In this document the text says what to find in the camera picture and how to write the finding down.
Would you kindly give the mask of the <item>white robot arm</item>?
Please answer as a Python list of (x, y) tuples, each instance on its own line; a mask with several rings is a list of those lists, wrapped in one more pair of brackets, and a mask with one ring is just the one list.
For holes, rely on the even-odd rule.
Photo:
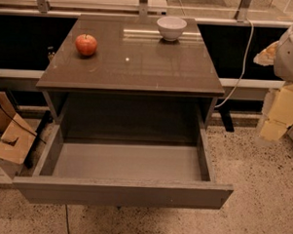
[(278, 78), (293, 83), (293, 24), (278, 41), (258, 53), (253, 62), (263, 66), (272, 65)]

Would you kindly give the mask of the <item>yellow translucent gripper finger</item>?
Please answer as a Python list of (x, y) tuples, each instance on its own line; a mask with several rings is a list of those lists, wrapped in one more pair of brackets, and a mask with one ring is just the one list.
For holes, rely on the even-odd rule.
[(253, 62), (263, 66), (273, 66), (275, 62), (275, 53), (277, 50), (278, 42), (271, 43), (267, 48), (265, 48), (261, 53), (258, 53)]

